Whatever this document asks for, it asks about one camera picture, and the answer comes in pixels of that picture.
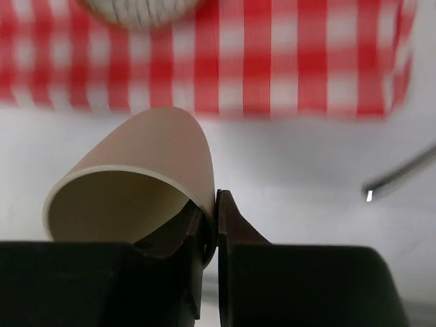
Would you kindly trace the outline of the beige paper cup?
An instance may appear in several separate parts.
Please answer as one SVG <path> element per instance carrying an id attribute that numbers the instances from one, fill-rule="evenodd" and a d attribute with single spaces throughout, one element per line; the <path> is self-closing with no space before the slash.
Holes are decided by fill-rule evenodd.
<path id="1" fill-rule="evenodd" d="M 50 190 L 42 217 L 54 241 L 135 243 L 189 202 L 206 221 L 208 264 L 217 244 L 209 145 L 187 111 L 160 107 L 128 119 L 91 149 Z"/>

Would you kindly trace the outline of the red white checkered cloth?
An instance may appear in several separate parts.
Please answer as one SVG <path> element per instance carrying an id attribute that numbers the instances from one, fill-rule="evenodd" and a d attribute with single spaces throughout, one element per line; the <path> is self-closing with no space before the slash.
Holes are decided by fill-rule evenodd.
<path id="1" fill-rule="evenodd" d="M 78 1 L 1 2 L 1 102 L 222 119 L 380 119 L 403 105 L 416 1 L 203 1 L 127 31 Z"/>

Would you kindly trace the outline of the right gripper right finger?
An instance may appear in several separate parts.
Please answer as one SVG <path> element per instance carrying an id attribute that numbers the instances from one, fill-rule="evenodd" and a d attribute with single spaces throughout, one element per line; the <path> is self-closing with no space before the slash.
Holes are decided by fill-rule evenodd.
<path id="1" fill-rule="evenodd" d="M 217 193 L 222 326 L 407 326 L 385 260 L 369 247 L 276 245 Z"/>

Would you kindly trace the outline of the silver knife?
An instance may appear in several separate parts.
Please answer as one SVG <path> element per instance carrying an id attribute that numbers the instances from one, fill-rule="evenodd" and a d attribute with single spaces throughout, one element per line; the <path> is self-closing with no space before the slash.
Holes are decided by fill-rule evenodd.
<path id="1" fill-rule="evenodd" d="M 435 144 L 432 144 L 397 168 L 365 183 L 362 186 L 362 196 L 365 202 L 372 202 L 388 195 L 413 175 L 418 174 L 434 163 Z"/>

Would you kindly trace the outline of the floral patterned plate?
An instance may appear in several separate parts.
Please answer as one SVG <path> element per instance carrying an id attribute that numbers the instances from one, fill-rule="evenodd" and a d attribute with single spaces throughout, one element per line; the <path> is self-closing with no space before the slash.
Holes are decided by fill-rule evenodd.
<path id="1" fill-rule="evenodd" d="M 198 0 L 78 1 L 91 15 L 126 29 L 159 29 L 193 12 Z"/>

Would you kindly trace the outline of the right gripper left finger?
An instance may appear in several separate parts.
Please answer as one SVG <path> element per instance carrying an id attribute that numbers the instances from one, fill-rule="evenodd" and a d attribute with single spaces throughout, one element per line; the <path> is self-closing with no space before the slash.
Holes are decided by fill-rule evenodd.
<path id="1" fill-rule="evenodd" d="M 193 326 L 203 251 L 192 202 L 132 245 L 3 242 L 1 325 Z"/>

